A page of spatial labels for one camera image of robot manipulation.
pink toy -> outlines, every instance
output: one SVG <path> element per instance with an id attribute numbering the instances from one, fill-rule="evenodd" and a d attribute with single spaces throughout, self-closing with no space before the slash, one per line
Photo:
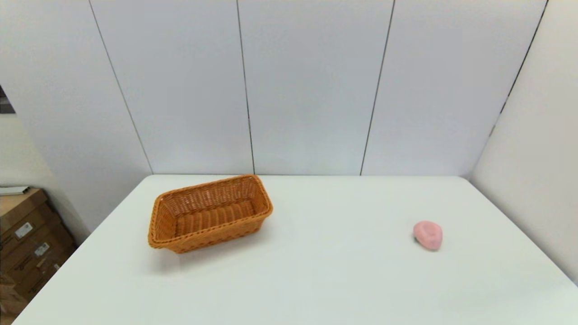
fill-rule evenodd
<path id="1" fill-rule="evenodd" d="M 413 235 L 423 247 L 429 250 L 438 250 L 442 245 L 442 228 L 431 221 L 416 223 L 413 226 Z"/>

wicker basket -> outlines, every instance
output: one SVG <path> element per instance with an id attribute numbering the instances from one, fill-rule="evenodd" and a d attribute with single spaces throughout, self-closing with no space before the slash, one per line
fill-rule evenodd
<path id="1" fill-rule="evenodd" d="M 149 245 L 184 253 L 257 232 L 273 205 L 256 175 L 161 194 L 154 203 Z"/>

white label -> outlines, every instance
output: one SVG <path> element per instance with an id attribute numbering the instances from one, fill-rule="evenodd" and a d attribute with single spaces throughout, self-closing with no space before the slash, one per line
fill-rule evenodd
<path id="1" fill-rule="evenodd" d="M 40 257 L 42 255 L 44 255 L 44 253 L 46 253 L 46 251 L 48 250 L 48 248 L 50 248 L 50 245 L 48 245 L 48 243 L 44 243 L 42 245 L 40 245 L 35 251 L 34 254 L 36 254 L 37 257 Z"/>
<path id="2" fill-rule="evenodd" d="M 29 233 L 33 228 L 34 227 L 30 224 L 30 222 L 27 222 L 23 224 L 22 227 L 18 228 L 18 230 L 14 232 L 14 235 L 20 239 L 26 236 L 26 234 Z"/>

stacked cardboard boxes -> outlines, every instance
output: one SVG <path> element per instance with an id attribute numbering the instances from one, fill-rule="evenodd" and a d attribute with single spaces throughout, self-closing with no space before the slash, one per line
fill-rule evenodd
<path id="1" fill-rule="evenodd" d="M 0 307 L 19 314 L 74 252 L 41 189 L 0 197 Z"/>

table surface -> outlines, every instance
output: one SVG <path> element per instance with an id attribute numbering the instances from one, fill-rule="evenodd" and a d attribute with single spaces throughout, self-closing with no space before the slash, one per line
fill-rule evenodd
<path id="1" fill-rule="evenodd" d="M 262 176 L 258 233 L 148 246 L 159 194 L 224 177 L 146 178 L 14 325 L 578 324 L 578 288 L 461 178 Z M 422 220 L 443 227 L 440 251 L 414 241 Z"/>

